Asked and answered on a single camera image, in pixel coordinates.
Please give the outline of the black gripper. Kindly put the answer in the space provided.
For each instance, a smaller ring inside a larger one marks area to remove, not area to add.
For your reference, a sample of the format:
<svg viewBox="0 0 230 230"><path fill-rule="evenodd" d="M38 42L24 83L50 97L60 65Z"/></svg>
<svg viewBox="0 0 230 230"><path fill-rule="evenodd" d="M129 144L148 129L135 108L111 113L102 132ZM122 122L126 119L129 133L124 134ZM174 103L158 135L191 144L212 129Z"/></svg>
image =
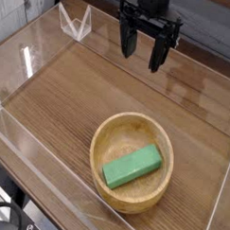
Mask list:
<svg viewBox="0 0 230 230"><path fill-rule="evenodd" d="M177 41L182 19L169 7L170 0L119 0L122 55L130 57L136 49L137 30L155 38L149 69L156 72L170 49L170 39Z"/></svg>

